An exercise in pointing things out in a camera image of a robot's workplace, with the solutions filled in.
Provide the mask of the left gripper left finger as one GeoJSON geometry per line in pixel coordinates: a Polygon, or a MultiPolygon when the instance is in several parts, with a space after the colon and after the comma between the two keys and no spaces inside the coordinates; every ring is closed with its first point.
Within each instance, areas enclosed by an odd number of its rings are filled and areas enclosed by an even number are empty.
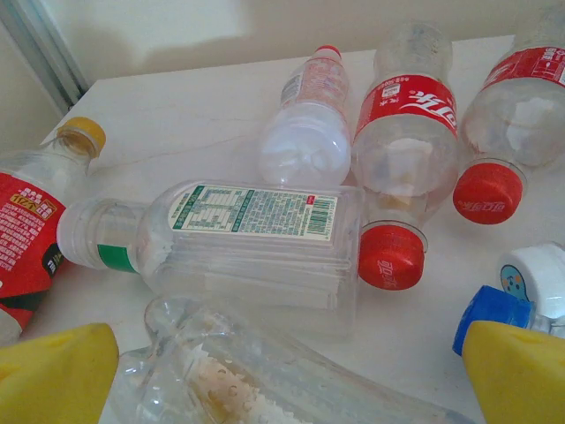
{"type": "Polygon", "coordinates": [[[118,357],[116,338],[106,323],[3,347],[1,422],[98,422],[118,357]]]}

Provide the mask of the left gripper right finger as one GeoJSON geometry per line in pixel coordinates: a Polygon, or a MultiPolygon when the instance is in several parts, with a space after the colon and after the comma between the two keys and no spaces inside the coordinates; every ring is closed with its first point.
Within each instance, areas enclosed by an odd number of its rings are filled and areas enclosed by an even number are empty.
{"type": "Polygon", "coordinates": [[[562,338],[478,321],[462,358],[487,423],[564,422],[562,338]]]}

